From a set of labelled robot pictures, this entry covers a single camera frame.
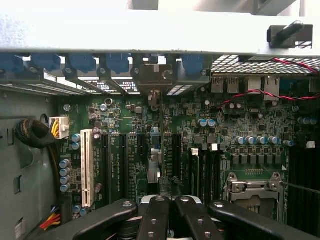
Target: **white power connector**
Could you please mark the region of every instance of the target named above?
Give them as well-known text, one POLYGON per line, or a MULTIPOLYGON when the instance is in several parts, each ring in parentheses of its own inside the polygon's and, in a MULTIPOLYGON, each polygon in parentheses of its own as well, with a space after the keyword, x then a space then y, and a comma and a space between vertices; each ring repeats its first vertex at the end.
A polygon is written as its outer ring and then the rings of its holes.
POLYGON ((54 121, 58 121, 58 135, 55 137, 58 140, 69 137, 69 117, 68 116, 55 116, 50 117, 49 125, 54 121))

